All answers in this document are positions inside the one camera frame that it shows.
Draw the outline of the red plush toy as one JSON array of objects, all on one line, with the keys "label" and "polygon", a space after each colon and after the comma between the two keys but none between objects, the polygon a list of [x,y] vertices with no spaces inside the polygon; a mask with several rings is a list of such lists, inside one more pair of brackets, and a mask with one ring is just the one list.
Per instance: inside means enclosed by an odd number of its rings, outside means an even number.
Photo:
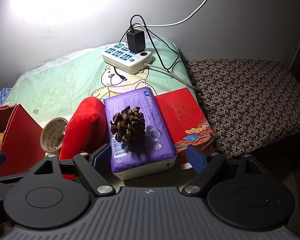
[{"label": "red plush toy", "polygon": [[85,98],[65,130],[59,159],[72,159],[80,153],[92,154],[107,142],[104,104],[95,97]]}]

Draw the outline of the red gift box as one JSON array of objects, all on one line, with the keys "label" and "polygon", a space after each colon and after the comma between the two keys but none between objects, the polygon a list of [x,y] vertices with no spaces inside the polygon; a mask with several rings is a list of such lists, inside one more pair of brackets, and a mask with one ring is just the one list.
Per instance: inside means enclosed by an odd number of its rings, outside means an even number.
[{"label": "red gift box", "polygon": [[186,163],[190,145],[202,145],[215,133],[188,88],[157,95],[157,105],[173,142],[177,161]]}]

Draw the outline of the packing tape roll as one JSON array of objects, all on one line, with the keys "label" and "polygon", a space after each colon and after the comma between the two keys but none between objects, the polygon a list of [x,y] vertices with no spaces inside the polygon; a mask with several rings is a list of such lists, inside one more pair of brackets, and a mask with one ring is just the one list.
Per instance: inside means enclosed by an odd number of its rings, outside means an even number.
[{"label": "packing tape roll", "polygon": [[40,136],[40,145],[46,154],[59,156],[67,126],[68,121],[65,118],[54,118],[45,125]]}]

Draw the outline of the purple tissue pack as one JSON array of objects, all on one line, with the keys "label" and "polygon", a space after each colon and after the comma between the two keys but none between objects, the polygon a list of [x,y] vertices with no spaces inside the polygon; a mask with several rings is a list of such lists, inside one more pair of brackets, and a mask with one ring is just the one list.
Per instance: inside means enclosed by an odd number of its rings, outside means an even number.
[{"label": "purple tissue pack", "polygon": [[107,98],[104,106],[114,176],[129,180],[175,165],[174,146],[148,87]]}]

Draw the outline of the brown pine cone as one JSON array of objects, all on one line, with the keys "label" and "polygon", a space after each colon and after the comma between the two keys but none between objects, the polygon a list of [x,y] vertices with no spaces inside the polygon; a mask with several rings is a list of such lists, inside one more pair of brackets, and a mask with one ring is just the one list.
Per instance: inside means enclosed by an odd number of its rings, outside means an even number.
[{"label": "brown pine cone", "polygon": [[144,143],[146,122],[139,106],[127,106],[120,113],[115,113],[109,124],[110,132],[117,142],[130,147],[141,146]]}]

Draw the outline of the red cardboard box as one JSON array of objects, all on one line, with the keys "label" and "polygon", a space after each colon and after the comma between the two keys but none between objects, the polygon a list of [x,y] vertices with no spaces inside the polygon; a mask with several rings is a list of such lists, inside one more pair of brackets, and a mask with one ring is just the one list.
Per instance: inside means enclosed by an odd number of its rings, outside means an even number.
[{"label": "red cardboard box", "polygon": [[6,161],[0,165],[0,177],[26,172],[45,157],[40,146],[42,128],[22,105],[0,107],[0,152]]}]

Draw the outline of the dark patterned cushion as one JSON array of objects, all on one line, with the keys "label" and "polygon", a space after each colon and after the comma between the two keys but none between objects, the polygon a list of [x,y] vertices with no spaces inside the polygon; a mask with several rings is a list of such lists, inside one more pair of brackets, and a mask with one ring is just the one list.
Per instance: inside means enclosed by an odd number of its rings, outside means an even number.
[{"label": "dark patterned cushion", "polygon": [[190,60],[196,97],[227,158],[300,137],[300,83],[281,63]]}]

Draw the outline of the green bear pillow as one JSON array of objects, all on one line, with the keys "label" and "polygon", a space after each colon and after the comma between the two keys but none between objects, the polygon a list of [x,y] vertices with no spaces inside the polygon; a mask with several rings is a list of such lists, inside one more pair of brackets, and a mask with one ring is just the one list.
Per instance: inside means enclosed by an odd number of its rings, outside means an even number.
[{"label": "green bear pillow", "polygon": [[146,46],[153,53],[153,67],[133,75],[104,62],[102,52],[108,46],[80,50],[34,67],[19,77],[5,104],[21,104],[44,126],[56,117],[70,119],[89,96],[104,100],[142,87],[158,95],[191,83],[172,41],[155,40]]}]

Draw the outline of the white power strip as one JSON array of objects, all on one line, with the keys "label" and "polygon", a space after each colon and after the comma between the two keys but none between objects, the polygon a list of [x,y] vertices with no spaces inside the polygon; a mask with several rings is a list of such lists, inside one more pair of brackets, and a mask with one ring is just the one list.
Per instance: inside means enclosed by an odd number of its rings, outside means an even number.
[{"label": "white power strip", "polygon": [[131,51],[125,43],[111,44],[102,52],[104,62],[110,64],[128,74],[136,74],[146,68],[146,63],[153,62],[150,51],[144,50],[140,53]]}]

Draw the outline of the black charger adapter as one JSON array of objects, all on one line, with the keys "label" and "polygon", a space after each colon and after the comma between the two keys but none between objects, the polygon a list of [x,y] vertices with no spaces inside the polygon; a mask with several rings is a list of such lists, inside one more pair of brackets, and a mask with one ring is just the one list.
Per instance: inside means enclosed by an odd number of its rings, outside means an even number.
[{"label": "black charger adapter", "polygon": [[145,33],[142,30],[130,29],[126,35],[128,48],[135,53],[146,49]]}]

